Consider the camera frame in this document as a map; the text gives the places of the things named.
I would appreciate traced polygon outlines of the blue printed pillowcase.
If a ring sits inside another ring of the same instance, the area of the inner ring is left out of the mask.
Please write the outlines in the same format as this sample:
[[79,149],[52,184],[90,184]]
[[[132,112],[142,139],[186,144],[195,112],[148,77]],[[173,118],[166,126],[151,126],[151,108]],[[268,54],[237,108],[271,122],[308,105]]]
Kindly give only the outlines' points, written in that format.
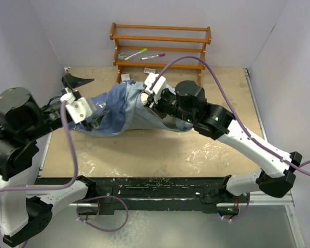
[[95,115],[87,119],[87,122],[96,123],[96,128],[87,131],[82,124],[69,123],[71,131],[78,131],[90,136],[109,137],[122,132],[127,121],[127,96],[128,87],[133,81],[125,81],[115,84],[109,91],[92,97],[92,101],[97,108]]

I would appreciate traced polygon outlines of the light blue pillow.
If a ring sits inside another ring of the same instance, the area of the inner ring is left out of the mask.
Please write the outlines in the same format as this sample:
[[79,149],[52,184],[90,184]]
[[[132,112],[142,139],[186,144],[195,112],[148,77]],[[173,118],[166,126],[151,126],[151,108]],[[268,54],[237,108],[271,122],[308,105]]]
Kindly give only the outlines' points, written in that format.
[[166,116],[161,119],[151,109],[143,106],[141,102],[141,93],[144,89],[142,82],[136,82],[128,87],[127,96],[127,121],[123,127],[122,134],[127,130],[143,130],[143,129],[162,129],[173,132],[188,132],[192,129],[192,125],[186,121]]

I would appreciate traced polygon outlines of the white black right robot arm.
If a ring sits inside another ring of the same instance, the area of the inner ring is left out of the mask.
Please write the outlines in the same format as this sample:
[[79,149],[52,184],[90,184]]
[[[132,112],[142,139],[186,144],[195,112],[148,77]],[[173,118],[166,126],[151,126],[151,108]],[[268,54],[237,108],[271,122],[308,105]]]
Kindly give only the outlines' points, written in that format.
[[223,201],[256,191],[282,198],[291,190],[296,176],[287,162],[299,166],[301,154],[284,152],[249,129],[243,130],[233,113],[209,103],[205,90],[194,81],[182,81],[170,91],[165,78],[147,79],[141,100],[157,113],[192,124],[199,134],[234,148],[259,166],[249,174],[226,176],[219,190]]

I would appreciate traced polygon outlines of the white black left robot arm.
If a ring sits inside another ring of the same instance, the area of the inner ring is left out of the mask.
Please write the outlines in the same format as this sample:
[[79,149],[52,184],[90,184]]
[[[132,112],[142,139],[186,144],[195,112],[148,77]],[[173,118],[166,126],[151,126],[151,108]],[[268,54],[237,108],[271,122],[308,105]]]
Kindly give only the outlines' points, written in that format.
[[93,131],[89,118],[96,114],[90,98],[81,96],[78,87],[88,83],[67,73],[63,90],[40,107],[24,87],[0,94],[0,243],[25,246],[41,233],[52,217],[73,202],[93,201],[96,183],[74,171],[64,185],[36,185],[31,173],[37,140],[69,123]]

